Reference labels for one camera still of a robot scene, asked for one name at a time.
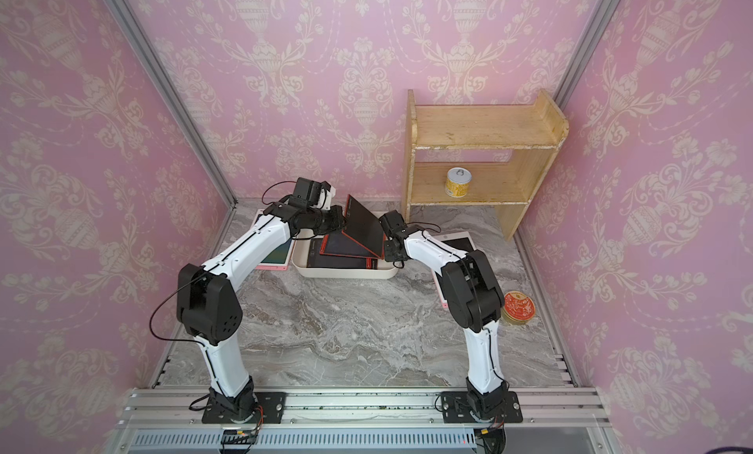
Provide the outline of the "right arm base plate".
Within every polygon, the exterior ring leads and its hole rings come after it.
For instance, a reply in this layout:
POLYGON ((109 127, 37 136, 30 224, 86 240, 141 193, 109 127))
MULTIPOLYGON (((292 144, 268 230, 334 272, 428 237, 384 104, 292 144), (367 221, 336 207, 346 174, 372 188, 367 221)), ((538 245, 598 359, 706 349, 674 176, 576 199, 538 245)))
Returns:
POLYGON ((445 424, 521 424, 524 417, 517 393, 502 391, 484 396, 443 391, 435 403, 445 424))

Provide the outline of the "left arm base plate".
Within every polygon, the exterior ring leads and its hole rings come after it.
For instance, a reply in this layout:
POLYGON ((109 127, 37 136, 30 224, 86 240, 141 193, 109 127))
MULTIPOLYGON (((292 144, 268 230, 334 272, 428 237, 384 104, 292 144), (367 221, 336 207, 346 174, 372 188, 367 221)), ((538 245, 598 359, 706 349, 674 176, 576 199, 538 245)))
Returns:
POLYGON ((202 423, 278 425, 282 422, 285 408, 285 392, 249 392, 229 398, 211 389, 202 423))

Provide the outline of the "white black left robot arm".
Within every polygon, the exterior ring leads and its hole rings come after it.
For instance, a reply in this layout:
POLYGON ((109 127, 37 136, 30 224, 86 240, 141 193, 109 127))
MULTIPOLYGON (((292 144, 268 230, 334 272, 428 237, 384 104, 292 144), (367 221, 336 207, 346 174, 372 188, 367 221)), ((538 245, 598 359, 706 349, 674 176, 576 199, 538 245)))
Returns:
POLYGON ((341 206, 333 206, 335 188, 326 181, 300 177, 293 192, 270 203, 238 240, 202 265, 178 273, 176 319, 196 343, 210 376, 208 404, 235 423, 262 414, 253 377, 243 364, 237 333, 243 310, 236 292, 276 248, 309 230, 315 236, 345 226, 341 206))

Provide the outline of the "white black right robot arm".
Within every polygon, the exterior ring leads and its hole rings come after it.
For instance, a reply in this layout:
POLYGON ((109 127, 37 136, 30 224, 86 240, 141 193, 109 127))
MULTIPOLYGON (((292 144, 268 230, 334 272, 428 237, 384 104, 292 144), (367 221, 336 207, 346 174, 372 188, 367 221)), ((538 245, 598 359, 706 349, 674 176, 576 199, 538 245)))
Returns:
POLYGON ((418 261, 440 275, 448 310, 465 334, 469 357, 468 403, 472 413, 483 421, 500 417, 509 390, 498 347, 505 296, 486 254, 439 241, 422 226, 407 224, 396 210, 385 213, 378 221, 386 235, 386 261, 418 261))

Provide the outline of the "red black Newsmy tablet top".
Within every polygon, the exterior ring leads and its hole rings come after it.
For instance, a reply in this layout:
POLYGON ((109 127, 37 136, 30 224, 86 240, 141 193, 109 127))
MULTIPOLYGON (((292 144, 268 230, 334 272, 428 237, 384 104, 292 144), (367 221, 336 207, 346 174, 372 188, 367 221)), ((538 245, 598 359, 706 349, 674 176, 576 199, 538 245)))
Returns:
POLYGON ((378 217, 353 195, 345 207, 345 227, 342 233, 371 257, 384 257, 384 230, 378 217))

